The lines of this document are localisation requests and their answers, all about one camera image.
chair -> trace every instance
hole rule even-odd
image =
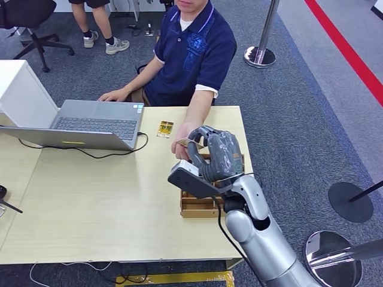
[[[159,3],[164,4],[165,10],[168,11],[175,5],[175,0],[159,0]]]
[[[44,58],[43,47],[64,48],[68,49],[70,56],[75,54],[71,46],[55,43],[60,41],[57,34],[38,38],[31,30],[46,21],[54,13],[55,8],[56,3],[53,0],[9,0],[8,2],[0,0],[0,28],[26,28],[32,41],[21,41],[24,49],[14,59],[20,59],[32,50],[37,49],[43,65],[42,71],[49,72]]]

wooden box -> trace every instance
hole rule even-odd
[[[209,154],[201,154],[209,162]],[[221,205],[221,216],[224,215],[224,201],[221,196],[216,196]],[[212,198],[197,199],[186,191],[181,191],[181,215],[184,218],[214,218],[218,216],[218,208]]]

man's left hand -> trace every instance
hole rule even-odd
[[[196,122],[183,122],[176,134],[176,138],[171,144],[171,152],[175,154],[176,157],[179,160],[189,160],[189,155],[187,154],[187,149],[177,143],[177,141],[183,138],[187,138],[193,130],[195,130],[198,127],[202,126],[202,123],[196,123]]]

yellow floor plate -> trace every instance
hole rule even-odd
[[[131,276],[134,281],[144,280],[144,276]],[[117,277],[116,282],[122,282],[122,277]],[[234,287],[234,278],[231,271],[222,272],[202,272],[202,273],[178,273],[178,274],[159,274],[148,275],[144,283],[125,282],[116,287],[125,287],[132,285],[155,285],[168,283],[190,283],[190,282],[208,282],[208,281],[226,281],[227,287]]]

sneaker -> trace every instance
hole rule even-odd
[[[108,55],[116,54],[117,52],[125,51],[129,47],[129,41],[120,40],[114,37],[114,45],[107,43],[107,50],[105,52]]]
[[[97,31],[92,31],[91,32],[91,38],[84,37],[84,47],[85,48],[93,48],[93,45],[94,45],[94,42],[98,39],[98,33]]]

